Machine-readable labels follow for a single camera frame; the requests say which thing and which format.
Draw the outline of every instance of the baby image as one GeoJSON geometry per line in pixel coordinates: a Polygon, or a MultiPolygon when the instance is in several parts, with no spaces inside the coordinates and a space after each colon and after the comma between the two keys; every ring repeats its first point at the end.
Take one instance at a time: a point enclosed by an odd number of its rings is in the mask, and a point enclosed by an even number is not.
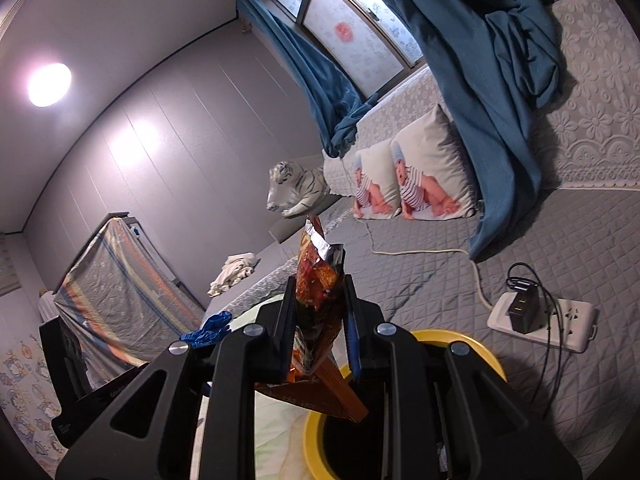
{"type": "Polygon", "coordinates": [[[396,166],[396,177],[400,185],[402,216],[407,220],[417,217],[415,212],[425,211],[431,206],[434,218],[444,214],[455,213],[460,204],[450,197],[433,176],[424,175],[421,171],[408,166],[404,154],[397,142],[391,143],[391,151],[396,166]]]}
{"type": "Polygon", "coordinates": [[[393,208],[385,201],[380,191],[380,186],[371,181],[371,179],[362,173],[362,158],[356,156],[356,200],[353,204],[353,213],[357,218],[364,216],[363,209],[370,208],[374,214],[391,214],[393,208]]]}

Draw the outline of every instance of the power strip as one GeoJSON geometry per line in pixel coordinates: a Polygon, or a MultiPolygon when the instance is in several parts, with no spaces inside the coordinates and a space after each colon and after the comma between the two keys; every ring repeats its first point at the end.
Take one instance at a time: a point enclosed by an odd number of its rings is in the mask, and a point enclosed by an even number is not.
{"type": "MultiPolygon", "coordinates": [[[[546,345],[548,337],[546,331],[546,313],[540,308],[536,324],[540,327],[528,334],[521,334],[511,328],[511,319],[507,313],[511,302],[516,297],[515,292],[505,292],[489,315],[487,326],[522,339],[529,339],[546,345]]],[[[584,352],[587,343],[596,337],[598,327],[594,325],[595,310],[591,303],[585,301],[558,300],[564,326],[562,348],[573,352],[584,352]]],[[[559,347],[558,316],[551,317],[551,345],[559,347]]]]}

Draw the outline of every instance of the chip bag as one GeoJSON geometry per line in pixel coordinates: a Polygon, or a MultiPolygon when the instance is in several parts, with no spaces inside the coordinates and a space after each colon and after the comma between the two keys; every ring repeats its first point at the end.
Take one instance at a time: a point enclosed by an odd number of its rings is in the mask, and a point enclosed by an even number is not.
{"type": "Polygon", "coordinates": [[[296,273],[296,334],[285,384],[256,390],[327,415],[361,421],[366,407],[342,377],[331,349],[342,326],[340,250],[325,241],[320,219],[309,216],[300,241],[296,273]]]}

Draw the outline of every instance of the ceiling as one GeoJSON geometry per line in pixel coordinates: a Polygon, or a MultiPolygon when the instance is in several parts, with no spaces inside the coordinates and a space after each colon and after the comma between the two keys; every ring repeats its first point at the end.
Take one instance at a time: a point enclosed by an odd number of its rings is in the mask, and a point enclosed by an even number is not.
{"type": "Polygon", "coordinates": [[[0,232],[20,231],[66,152],[155,64],[236,16],[236,0],[25,0],[0,41],[0,232]],[[37,108],[28,78],[61,62],[69,92],[37,108]]]}

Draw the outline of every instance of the folded cloth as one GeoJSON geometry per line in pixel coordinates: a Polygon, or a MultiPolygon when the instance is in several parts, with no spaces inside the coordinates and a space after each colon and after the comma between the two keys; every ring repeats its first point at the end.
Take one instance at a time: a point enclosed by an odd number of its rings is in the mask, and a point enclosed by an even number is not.
{"type": "Polygon", "coordinates": [[[231,332],[229,321],[231,313],[223,310],[207,319],[200,330],[188,334],[182,334],[180,341],[189,343],[193,348],[213,345],[222,341],[225,335],[231,332]]]}
{"type": "Polygon", "coordinates": [[[232,286],[240,283],[252,272],[258,264],[258,258],[253,253],[233,254],[226,259],[222,272],[215,281],[211,282],[208,294],[213,298],[228,291],[232,286]]]}

